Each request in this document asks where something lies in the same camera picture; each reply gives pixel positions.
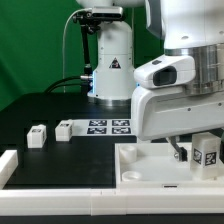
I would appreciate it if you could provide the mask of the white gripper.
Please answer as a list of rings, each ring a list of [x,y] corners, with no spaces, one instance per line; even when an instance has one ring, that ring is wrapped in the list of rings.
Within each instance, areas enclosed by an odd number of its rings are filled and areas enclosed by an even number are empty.
[[[195,75],[191,56],[162,55],[134,71],[139,86],[131,101],[133,133],[141,140],[169,137],[179,162],[187,161],[187,150],[175,136],[224,127],[224,91],[188,95],[185,87]]]

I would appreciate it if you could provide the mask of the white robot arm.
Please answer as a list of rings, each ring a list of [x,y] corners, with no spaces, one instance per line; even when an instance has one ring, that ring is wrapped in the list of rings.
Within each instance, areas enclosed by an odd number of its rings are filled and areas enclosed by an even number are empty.
[[[134,72],[133,132],[167,138],[224,126],[224,0],[77,0],[83,7],[146,7],[147,28],[164,40],[164,54]]]

